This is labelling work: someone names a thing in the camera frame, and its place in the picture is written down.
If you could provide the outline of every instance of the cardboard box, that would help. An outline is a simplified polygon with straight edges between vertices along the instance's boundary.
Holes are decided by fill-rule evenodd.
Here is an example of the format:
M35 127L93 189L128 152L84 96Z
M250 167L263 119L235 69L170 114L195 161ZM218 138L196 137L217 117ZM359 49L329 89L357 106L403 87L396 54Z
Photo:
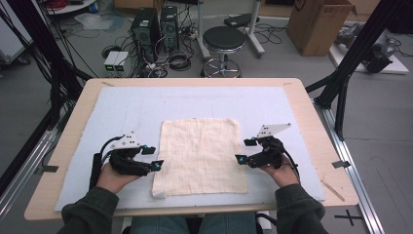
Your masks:
M133 12L133 10L145 7L156 8L158 13L161 12L163 0L115 0L115 8Z
M326 56L353 7L348 0L296 0L286 32L302 56Z

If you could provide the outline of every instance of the human hand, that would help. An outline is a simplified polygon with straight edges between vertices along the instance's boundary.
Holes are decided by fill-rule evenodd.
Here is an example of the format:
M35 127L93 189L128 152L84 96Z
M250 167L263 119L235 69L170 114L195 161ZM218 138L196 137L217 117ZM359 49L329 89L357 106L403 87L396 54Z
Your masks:
M275 169L273 165L266 165L260 168L266 172L282 188L290 184L300 183L297 174L292 170L289 160L282 156L282 166Z
M116 194L128 183L139 179L138 175L120 175L112 169L109 163L105 164L100 172L96 186L105 188Z

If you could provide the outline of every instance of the green sleeve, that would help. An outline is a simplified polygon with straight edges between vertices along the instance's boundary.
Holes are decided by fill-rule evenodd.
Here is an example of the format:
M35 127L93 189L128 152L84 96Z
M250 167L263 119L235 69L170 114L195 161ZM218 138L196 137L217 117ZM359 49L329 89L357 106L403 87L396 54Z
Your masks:
M324 206L311 197L300 184L291 184L276 191L277 231L289 233L327 233L321 224Z
M63 207L61 216L64 226L57 233L110 234L118 202L119 198L115 194L94 187L78 202Z

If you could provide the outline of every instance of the black tape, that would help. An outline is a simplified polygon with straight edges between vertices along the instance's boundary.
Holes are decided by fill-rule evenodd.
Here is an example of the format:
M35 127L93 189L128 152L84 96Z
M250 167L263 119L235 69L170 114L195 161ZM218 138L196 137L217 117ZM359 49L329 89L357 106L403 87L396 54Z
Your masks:
M347 162L347 161L345 161L345 162L343 162L343 161L337 161L337 162L334 162L334 163L332 163L332 165L333 165L333 167L334 168L347 168L347 167L349 167L349 166L351 166L351 164L349 163L349 162Z
M58 166L45 166L43 167L44 173L55 173L57 172Z

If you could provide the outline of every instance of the computer tower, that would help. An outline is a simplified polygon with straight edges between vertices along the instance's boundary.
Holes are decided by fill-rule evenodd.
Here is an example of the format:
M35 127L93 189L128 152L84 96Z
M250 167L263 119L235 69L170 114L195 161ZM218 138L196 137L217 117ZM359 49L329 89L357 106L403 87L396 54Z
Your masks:
M177 7L164 6L161 11L161 32L164 45L164 52L179 50L179 33Z
M139 52L145 59L155 62L161 50L161 30L155 8L139 8L131 25L131 34Z

